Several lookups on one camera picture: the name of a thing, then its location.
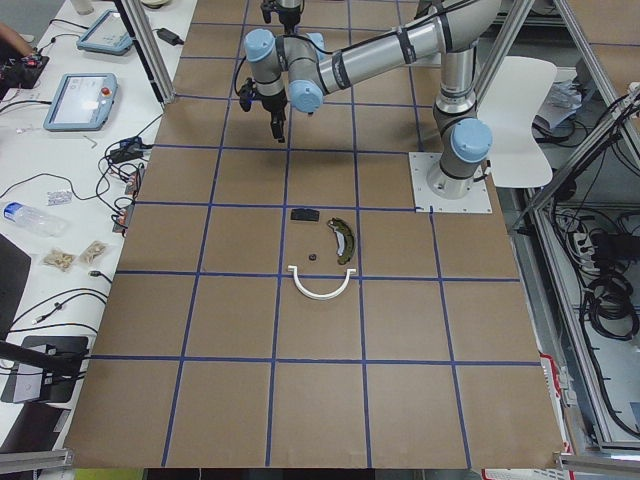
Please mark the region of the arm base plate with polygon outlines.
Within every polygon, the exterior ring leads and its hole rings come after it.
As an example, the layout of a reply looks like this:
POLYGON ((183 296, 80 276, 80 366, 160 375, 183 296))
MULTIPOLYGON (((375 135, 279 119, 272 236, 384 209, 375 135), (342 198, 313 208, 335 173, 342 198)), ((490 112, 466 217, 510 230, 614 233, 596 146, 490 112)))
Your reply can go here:
POLYGON ((423 213, 491 214, 482 168, 468 179, 447 177, 440 169, 440 153, 408 154, 414 209, 423 213))

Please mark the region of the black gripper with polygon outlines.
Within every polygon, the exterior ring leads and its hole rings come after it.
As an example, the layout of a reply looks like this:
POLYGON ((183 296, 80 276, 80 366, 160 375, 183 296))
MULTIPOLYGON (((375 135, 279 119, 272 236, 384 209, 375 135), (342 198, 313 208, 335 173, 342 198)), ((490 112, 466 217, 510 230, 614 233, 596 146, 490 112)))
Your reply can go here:
POLYGON ((299 9, 281 9, 278 16, 285 28, 295 28, 301 20, 301 12, 299 9))
POLYGON ((274 95, 261 94, 263 108, 271 113, 270 128, 272 136, 278 143, 284 143, 285 137, 285 109, 288 104, 286 91, 280 90, 274 95))

